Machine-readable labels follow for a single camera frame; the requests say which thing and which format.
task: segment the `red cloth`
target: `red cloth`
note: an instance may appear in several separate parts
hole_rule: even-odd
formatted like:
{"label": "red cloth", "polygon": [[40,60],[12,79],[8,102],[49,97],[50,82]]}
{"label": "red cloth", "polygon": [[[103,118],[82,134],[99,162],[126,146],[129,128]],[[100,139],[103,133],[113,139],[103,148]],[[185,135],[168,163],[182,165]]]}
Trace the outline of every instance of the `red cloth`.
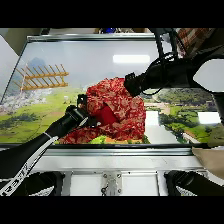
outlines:
{"label": "red cloth", "polygon": [[88,143],[106,135],[122,141],[141,139],[145,132],[146,111],[140,97],[131,97],[124,78],[104,79],[88,88],[87,111],[101,122],[96,128],[82,128],[60,139],[62,144]]}

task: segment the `metal frame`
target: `metal frame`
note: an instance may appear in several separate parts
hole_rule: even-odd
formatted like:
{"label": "metal frame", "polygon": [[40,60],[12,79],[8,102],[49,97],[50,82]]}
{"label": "metal frame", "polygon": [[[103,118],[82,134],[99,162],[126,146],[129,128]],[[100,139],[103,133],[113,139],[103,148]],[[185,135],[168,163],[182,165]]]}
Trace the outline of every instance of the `metal frame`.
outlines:
{"label": "metal frame", "polygon": [[[28,36],[23,50],[16,63],[17,67],[28,43],[33,42],[62,42],[62,41],[155,41],[153,33],[116,33],[116,34],[66,34]],[[0,151],[15,147],[19,144],[0,144]],[[165,156],[165,155],[192,155],[191,145],[165,144],[165,145],[52,145],[44,156]]]}

